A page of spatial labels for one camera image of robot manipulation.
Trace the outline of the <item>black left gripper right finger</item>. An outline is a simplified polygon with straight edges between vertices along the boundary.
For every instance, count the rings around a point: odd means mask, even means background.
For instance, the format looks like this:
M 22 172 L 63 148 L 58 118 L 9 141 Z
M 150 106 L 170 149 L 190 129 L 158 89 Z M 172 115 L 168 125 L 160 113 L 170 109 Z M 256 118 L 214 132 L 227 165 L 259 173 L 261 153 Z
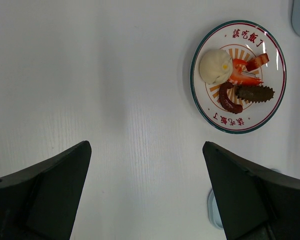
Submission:
M 300 240 L 300 179 L 210 141 L 202 152 L 228 240 Z

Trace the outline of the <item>red braised meat slice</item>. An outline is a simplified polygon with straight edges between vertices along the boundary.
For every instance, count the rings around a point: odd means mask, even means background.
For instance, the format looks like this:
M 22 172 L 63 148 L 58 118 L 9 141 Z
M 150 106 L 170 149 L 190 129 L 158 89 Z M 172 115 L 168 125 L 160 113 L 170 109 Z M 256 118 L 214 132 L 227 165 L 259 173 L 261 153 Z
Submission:
M 250 59 L 247 62 L 246 70 L 248 72 L 259 69 L 261 66 L 267 64 L 269 62 L 269 57 L 267 53 L 260 54 L 257 57 Z

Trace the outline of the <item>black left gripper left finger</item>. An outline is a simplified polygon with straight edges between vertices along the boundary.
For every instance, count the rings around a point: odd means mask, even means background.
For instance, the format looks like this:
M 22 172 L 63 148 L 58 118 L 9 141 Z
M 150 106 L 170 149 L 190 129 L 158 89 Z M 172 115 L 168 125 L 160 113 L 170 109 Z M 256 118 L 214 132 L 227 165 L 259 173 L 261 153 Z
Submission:
M 0 177 L 0 240 L 68 240 L 92 149 L 85 140 Z

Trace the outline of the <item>dark red sausage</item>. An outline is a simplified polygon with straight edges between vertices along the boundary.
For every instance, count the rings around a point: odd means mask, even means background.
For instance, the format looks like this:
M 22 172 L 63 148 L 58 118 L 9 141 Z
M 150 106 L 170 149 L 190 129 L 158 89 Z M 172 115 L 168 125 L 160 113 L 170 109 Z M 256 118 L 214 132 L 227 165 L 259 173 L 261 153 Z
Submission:
M 233 87 L 234 85 L 228 81 L 220 85 L 219 102 L 226 111 L 233 114 L 240 114 L 243 111 L 242 105 L 232 102 L 228 97 L 227 91 Z

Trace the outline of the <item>red shrimp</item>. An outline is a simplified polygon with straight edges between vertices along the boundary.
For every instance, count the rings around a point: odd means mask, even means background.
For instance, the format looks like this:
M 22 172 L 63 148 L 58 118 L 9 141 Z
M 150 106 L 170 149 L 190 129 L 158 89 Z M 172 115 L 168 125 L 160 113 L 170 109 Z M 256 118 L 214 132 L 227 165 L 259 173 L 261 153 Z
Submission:
M 233 71 L 230 75 L 228 81 L 233 85 L 242 85 L 242 86 L 258 86 L 263 82 L 259 78 L 250 77 L 242 74 L 242 66 L 246 66 L 248 64 L 247 61 L 242 59 L 234 58 L 232 60 Z

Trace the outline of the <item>dark sea cucumber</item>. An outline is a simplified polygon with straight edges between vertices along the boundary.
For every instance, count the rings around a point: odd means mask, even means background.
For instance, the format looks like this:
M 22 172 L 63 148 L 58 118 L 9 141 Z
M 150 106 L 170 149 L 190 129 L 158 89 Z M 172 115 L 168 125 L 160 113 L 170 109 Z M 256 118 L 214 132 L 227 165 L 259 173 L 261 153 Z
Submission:
M 235 95 L 248 103 L 265 103 L 274 98 L 275 91 L 263 85 L 240 86 L 237 88 Z

